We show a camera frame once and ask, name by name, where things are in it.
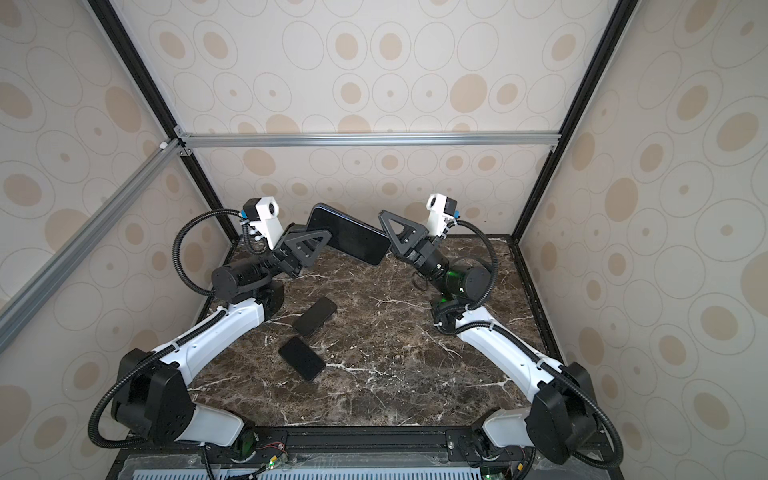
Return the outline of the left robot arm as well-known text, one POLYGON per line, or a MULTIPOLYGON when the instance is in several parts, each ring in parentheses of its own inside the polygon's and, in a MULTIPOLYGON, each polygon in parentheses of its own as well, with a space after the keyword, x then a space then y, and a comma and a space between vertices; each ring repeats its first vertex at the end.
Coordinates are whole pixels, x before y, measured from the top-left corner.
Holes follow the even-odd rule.
POLYGON ((284 287, 277 276, 297 277, 331 238, 328 230, 292 227, 273 250, 217 268, 212 286, 222 306, 156 349, 135 348, 122 358, 117 381, 91 414, 89 440, 104 449, 195 442, 247 456, 255 435, 246 420, 194 402, 188 386, 232 343, 280 310, 284 287))

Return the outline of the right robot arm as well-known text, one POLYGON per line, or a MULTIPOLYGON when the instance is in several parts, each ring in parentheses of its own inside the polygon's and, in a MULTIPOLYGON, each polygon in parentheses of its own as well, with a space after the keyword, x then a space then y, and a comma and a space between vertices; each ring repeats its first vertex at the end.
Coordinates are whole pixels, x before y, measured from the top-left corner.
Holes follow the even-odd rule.
POLYGON ((507 329, 488 311, 499 275, 499 259, 488 236, 475 225, 449 218, 449 227, 471 230, 489 258, 464 273, 451 267, 440 249, 443 234, 383 210, 379 222, 396 258, 412 266, 438 292, 430 314, 436 330, 457 337, 489 359, 529 401, 519 411, 497 410, 480 423, 491 450, 508 446, 536 449, 562 465, 575 459, 611 470, 624 459, 617 428, 598 405, 591 378, 578 363, 564 365, 541 353, 507 329))

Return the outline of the blue phone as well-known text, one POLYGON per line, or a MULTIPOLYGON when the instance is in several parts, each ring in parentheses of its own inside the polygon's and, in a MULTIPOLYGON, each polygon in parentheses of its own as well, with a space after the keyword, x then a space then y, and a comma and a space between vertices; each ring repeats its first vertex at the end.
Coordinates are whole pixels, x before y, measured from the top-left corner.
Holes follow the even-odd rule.
POLYGON ((312 208, 307 229, 329 231, 330 247, 369 265, 379 265, 391 246, 382 230, 324 203, 312 208))

